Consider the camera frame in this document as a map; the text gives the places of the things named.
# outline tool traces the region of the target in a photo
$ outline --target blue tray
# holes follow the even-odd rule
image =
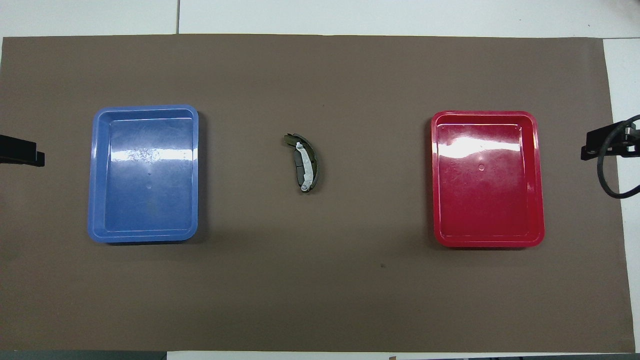
[[[93,118],[88,231],[101,243],[182,241],[198,227],[198,112],[104,108]]]

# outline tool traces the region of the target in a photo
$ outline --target tray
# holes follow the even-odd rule
[[[536,119],[443,111],[431,121],[433,219],[448,247],[531,247],[545,234]]]
[[[98,111],[91,151],[91,238],[183,241],[197,227],[198,112],[189,105]]]

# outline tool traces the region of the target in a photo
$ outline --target white table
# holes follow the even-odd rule
[[[613,119],[640,113],[640,3],[634,0],[0,0],[0,37],[174,33],[603,38]],[[618,176],[622,190],[640,183],[640,161],[619,158]],[[595,164],[593,177],[596,181]],[[634,332],[640,344],[640,195],[622,200],[621,206]],[[168,359],[525,355],[170,352]]]

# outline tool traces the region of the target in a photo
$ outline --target black cable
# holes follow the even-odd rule
[[[624,193],[614,192],[613,190],[611,190],[611,188],[607,184],[607,180],[605,180],[604,178],[604,170],[602,169],[604,165],[604,157],[607,154],[607,150],[611,146],[611,142],[613,141],[613,138],[615,138],[618,134],[624,131],[627,126],[631,125],[636,120],[640,120],[640,115],[636,115],[632,118],[629,118],[628,120],[625,120],[621,122],[618,126],[616,126],[616,128],[613,129],[613,131],[611,131],[609,135],[607,135],[607,137],[604,139],[604,143],[602,143],[602,146],[600,147],[600,151],[598,152],[598,181],[600,182],[600,186],[602,186],[602,189],[604,190],[604,192],[615,199],[626,199],[627,197],[631,197],[637,193],[640,193],[640,185]]]

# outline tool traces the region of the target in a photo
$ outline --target brown mat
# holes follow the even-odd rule
[[[177,103],[201,114],[198,233],[92,242],[93,115]],[[539,247],[436,243],[424,137],[440,110],[538,119]],[[620,202],[579,157],[611,123],[601,40],[7,38],[0,119],[47,155],[0,165],[2,349],[634,351]],[[308,195],[287,132],[319,153]]]

